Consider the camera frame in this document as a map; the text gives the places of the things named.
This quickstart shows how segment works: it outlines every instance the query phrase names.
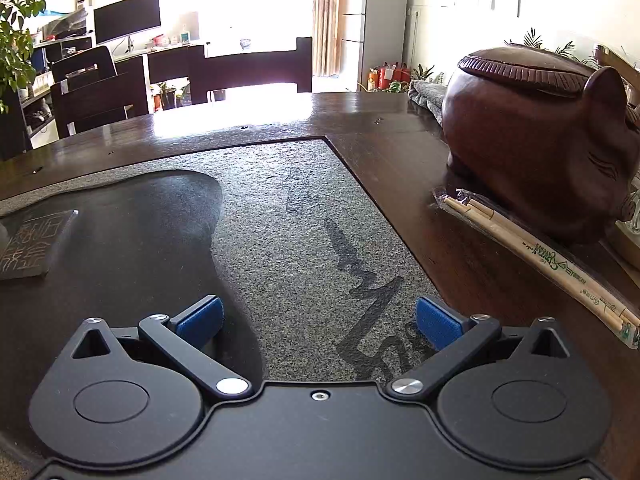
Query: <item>pig eye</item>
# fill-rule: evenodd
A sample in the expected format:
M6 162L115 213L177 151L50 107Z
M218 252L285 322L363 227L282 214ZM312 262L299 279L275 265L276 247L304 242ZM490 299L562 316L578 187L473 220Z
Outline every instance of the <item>pig eye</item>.
M617 179L618 170L616 170L616 167L613 164L611 164L610 162L606 162L601 158L598 158L596 155L594 155L591 152L589 152L589 160L596 168L598 168L598 171L602 173L604 176L608 176L613 180Z

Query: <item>dark wood tabletop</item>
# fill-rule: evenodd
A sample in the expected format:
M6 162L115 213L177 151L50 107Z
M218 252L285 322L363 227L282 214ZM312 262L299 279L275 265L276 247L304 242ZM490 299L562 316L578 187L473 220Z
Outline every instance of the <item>dark wood tabletop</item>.
M0 199L96 171L229 146L324 139L384 213L450 306L504 325L553 316L606 388L613 408L598 460L638 477L640 356L581 304L484 235L439 210L432 190L464 186L447 171L433 116L403 94L298 94L260 104L178 108L59 140L0 164ZM600 245L572 251L634 304L640 289Z

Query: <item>wooden pig sculpture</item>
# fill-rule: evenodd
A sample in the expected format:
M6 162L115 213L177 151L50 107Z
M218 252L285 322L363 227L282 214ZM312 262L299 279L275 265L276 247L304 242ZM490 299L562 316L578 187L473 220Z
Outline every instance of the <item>wooden pig sculpture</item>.
M640 120L615 69L520 45L458 67L442 106L453 171L566 243L595 242L632 217Z

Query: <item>computer monitor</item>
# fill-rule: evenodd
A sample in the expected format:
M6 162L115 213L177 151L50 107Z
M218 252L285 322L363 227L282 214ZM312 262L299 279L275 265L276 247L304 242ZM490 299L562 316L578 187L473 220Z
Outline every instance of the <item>computer monitor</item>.
M160 27L160 0L122 0L94 9L95 43Z

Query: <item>curtain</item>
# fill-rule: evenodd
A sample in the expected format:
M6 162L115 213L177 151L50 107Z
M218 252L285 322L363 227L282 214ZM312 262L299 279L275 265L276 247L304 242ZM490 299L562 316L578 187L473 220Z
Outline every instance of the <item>curtain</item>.
M314 75L331 76L340 69L338 6L340 0L314 0Z

